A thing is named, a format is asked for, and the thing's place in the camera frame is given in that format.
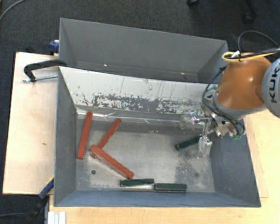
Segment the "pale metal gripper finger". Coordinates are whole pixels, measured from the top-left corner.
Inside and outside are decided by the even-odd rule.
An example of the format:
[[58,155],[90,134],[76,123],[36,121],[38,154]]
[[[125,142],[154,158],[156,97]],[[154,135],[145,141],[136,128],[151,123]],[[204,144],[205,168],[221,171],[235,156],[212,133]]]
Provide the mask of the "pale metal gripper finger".
[[192,114],[182,114],[180,117],[179,127],[180,129],[185,129],[190,125],[195,125],[199,122],[199,119]]
[[212,142],[207,136],[199,138],[197,158],[204,158],[210,154]]

